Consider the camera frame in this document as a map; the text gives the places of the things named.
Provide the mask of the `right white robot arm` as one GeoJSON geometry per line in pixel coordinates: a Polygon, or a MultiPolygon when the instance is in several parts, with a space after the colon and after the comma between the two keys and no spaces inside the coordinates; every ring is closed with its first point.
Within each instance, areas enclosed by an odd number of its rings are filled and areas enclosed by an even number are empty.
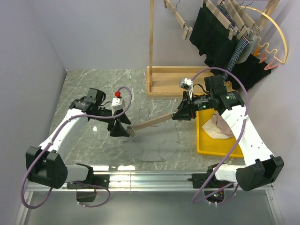
{"type": "Polygon", "coordinates": [[[229,185],[236,183],[242,190],[250,191],[275,182],[284,167],[284,161],[280,156],[274,156],[264,144],[239,93],[228,92],[221,75],[206,77],[204,82],[206,93],[195,96],[193,81],[189,78],[181,80],[183,98],[177,111],[172,114],[172,119],[192,120],[198,111],[216,110],[236,138],[234,146],[241,148],[245,164],[235,166],[222,163],[210,166],[202,187],[209,184],[217,188],[224,182],[229,185]]]}

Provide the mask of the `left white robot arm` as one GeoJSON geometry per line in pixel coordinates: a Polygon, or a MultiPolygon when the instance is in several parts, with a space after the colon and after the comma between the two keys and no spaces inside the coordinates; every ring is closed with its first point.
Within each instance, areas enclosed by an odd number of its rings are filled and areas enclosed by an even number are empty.
{"type": "Polygon", "coordinates": [[[91,88],[88,94],[74,100],[62,122],[51,135],[38,147],[29,147],[25,154],[28,181],[58,189],[65,183],[78,182],[83,188],[94,185],[94,171],[84,164],[65,165],[62,156],[71,143],[74,135],[90,120],[107,123],[111,137],[128,137],[129,133],[123,124],[130,124],[126,116],[129,109],[121,96],[120,87],[112,99],[111,108],[102,103],[106,94],[91,88]]]}

